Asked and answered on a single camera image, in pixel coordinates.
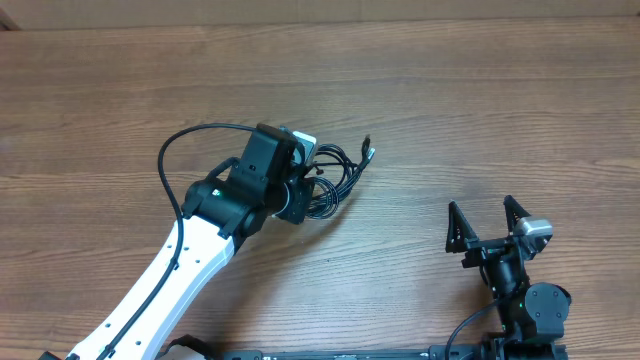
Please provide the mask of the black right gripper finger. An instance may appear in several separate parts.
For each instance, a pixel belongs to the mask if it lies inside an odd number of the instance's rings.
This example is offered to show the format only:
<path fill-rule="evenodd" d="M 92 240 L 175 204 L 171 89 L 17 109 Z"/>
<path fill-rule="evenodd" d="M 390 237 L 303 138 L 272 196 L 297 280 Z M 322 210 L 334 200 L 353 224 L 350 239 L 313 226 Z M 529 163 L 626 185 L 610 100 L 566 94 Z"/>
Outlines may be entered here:
<path fill-rule="evenodd" d="M 470 249 L 472 243 L 479 241 L 479 237 L 455 201 L 451 201 L 448 205 L 448 220 L 445 244 L 447 253 L 466 252 Z"/>
<path fill-rule="evenodd" d="M 507 195 L 503 201 L 508 231 L 512 233 L 517 222 L 521 218 L 530 217 L 527 212 L 512 195 Z"/>

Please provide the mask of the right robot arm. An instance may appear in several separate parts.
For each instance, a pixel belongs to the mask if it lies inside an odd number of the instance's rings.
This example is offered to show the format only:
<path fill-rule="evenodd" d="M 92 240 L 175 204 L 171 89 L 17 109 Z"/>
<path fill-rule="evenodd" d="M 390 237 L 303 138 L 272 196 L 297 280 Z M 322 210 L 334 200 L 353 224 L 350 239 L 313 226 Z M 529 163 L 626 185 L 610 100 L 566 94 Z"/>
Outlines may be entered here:
<path fill-rule="evenodd" d="M 444 359 L 566 359 L 567 350 L 556 341 L 565 333 L 572 298 L 563 287 L 533 284 L 525 263 L 541 253 L 553 236 L 546 218 L 535 217 L 508 195 L 503 201 L 508 235 L 480 239 L 458 204 L 448 205 L 445 251 L 462 253 L 464 268 L 477 268 L 491 291 L 492 302 L 463 320 L 451 333 Z M 485 334 L 477 345 L 455 345 L 459 333 L 495 310 L 501 330 Z"/>

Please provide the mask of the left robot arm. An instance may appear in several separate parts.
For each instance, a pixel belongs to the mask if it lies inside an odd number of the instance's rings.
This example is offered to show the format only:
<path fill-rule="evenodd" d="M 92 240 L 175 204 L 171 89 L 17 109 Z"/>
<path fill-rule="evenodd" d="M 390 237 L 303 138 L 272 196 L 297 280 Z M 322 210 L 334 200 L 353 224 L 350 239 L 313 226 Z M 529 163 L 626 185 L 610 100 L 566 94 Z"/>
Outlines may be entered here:
<path fill-rule="evenodd" d="M 248 131 L 240 157 L 226 159 L 194 182 L 184 201 L 169 198 L 176 220 L 163 247 L 68 358 L 156 358 L 203 287 L 268 217 L 303 222 L 314 191 L 307 173 L 316 138 L 266 124 Z"/>

